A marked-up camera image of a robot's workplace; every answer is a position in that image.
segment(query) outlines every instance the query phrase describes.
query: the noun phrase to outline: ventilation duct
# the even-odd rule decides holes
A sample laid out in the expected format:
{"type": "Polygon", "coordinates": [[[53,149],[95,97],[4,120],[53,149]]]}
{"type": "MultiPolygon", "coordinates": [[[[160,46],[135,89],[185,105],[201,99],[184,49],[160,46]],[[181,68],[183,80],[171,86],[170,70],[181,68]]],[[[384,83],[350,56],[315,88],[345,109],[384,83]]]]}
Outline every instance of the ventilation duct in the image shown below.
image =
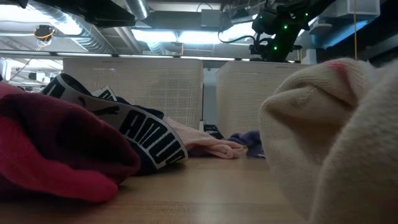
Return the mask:
{"type": "Polygon", "coordinates": [[[94,25],[88,24],[82,18],[77,16],[69,16],[61,10],[41,4],[39,2],[30,1],[30,7],[39,11],[43,15],[53,20],[53,25],[65,33],[66,27],[75,26],[74,30],[81,31],[79,35],[83,38],[73,38],[77,44],[93,53],[115,53],[115,49],[110,43],[100,34],[94,25]]]}
{"type": "Polygon", "coordinates": [[[163,43],[161,42],[149,42],[147,43],[150,51],[153,54],[163,55],[166,54],[166,50],[164,48],[163,43]]]}
{"type": "Polygon", "coordinates": [[[354,13],[358,20],[372,20],[380,15],[380,0],[337,0],[320,17],[353,19],[354,13]]]}
{"type": "Polygon", "coordinates": [[[126,0],[126,3],[137,20],[143,20],[149,16],[149,6],[145,0],[126,0]]]}

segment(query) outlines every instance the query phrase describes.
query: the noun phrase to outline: ceiling light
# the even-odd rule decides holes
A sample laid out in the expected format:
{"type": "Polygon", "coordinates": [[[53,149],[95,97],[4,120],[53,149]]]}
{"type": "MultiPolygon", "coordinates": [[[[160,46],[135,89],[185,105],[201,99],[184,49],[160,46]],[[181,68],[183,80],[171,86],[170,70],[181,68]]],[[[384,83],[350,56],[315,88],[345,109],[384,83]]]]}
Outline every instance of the ceiling light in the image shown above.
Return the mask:
{"type": "Polygon", "coordinates": [[[177,37],[173,31],[131,30],[135,38],[144,42],[175,42],[177,37]]]}
{"type": "Polygon", "coordinates": [[[219,44],[221,41],[217,34],[217,32],[184,31],[178,41],[186,44],[219,44]]]}
{"type": "Polygon", "coordinates": [[[112,57],[111,54],[88,54],[88,53],[57,53],[59,56],[81,56],[81,57],[112,57]]]}
{"type": "Polygon", "coordinates": [[[244,35],[254,35],[256,31],[251,28],[251,25],[252,22],[236,24],[220,34],[220,37],[222,40],[232,40],[242,37],[244,35]]]}
{"type": "Polygon", "coordinates": [[[169,55],[119,55],[119,57],[124,58],[173,58],[169,55]]]}
{"type": "Polygon", "coordinates": [[[4,55],[50,55],[50,52],[25,51],[25,50],[0,50],[4,55]]]}
{"type": "Polygon", "coordinates": [[[218,61],[232,61],[235,58],[219,58],[219,57],[194,57],[194,56],[181,56],[185,59],[200,59],[200,60],[218,60],[218,61]]]}

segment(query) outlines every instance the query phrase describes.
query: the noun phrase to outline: white woven panel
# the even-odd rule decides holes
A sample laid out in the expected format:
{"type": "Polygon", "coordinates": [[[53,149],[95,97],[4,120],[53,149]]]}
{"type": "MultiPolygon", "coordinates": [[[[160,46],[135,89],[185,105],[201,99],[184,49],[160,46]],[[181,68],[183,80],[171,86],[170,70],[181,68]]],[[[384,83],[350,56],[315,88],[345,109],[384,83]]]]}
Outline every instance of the white woven panel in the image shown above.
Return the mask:
{"type": "Polygon", "coordinates": [[[164,112],[199,128],[202,106],[201,60],[174,58],[65,58],[65,73],[89,91],[109,85],[130,103],[164,112]]]}
{"type": "Polygon", "coordinates": [[[226,138],[259,129],[260,104],[295,71],[306,65],[228,62],[217,73],[218,125],[226,138]]]}

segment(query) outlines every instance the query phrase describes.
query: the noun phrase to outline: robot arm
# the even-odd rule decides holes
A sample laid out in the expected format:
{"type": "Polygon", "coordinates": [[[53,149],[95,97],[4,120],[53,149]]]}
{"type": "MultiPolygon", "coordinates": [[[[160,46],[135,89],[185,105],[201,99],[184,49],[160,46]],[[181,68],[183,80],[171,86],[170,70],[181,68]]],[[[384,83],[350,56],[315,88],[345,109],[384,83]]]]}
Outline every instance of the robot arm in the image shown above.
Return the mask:
{"type": "Polygon", "coordinates": [[[284,62],[292,51],[294,42],[301,29],[309,30],[308,22],[321,14],[336,0],[294,0],[277,6],[276,9],[265,8],[252,23],[252,29],[261,35],[274,35],[272,40],[267,39],[266,46],[255,41],[252,52],[259,52],[267,62],[284,62]]]}

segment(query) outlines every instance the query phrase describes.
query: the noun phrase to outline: fluorescent light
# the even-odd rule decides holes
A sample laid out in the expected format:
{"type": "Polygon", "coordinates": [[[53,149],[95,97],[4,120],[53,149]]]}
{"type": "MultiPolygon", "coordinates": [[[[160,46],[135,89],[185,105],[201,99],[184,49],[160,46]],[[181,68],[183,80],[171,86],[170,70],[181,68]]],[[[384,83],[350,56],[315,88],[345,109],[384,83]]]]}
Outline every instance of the fluorescent light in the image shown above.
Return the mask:
{"type": "Polygon", "coordinates": [[[218,61],[232,61],[235,58],[219,58],[219,57],[194,57],[194,56],[181,56],[185,59],[200,59],[200,60],[218,60],[218,61]]]}
{"type": "MultiPolygon", "coordinates": [[[[155,11],[177,11],[177,12],[200,12],[201,9],[210,9],[206,4],[202,4],[198,9],[198,3],[194,2],[161,2],[161,1],[148,1],[148,5],[155,11]]],[[[219,10],[220,3],[209,3],[213,10],[219,10]]]]}
{"type": "Polygon", "coordinates": [[[112,57],[111,54],[58,53],[59,56],[112,57]]]}
{"type": "Polygon", "coordinates": [[[175,42],[177,37],[173,31],[135,30],[131,32],[137,40],[145,42],[175,42]]]}
{"type": "Polygon", "coordinates": [[[24,51],[24,50],[0,50],[0,54],[6,54],[6,55],[50,55],[50,52],[24,51]]]}
{"type": "Polygon", "coordinates": [[[169,55],[119,55],[119,57],[124,58],[173,58],[169,55]]]}
{"type": "Polygon", "coordinates": [[[186,44],[219,44],[217,32],[184,31],[179,42],[186,44]]]}
{"type": "Polygon", "coordinates": [[[222,34],[220,34],[221,39],[223,40],[231,40],[237,39],[244,35],[254,35],[256,31],[251,28],[252,22],[245,22],[242,24],[236,24],[225,30],[222,34]]]}

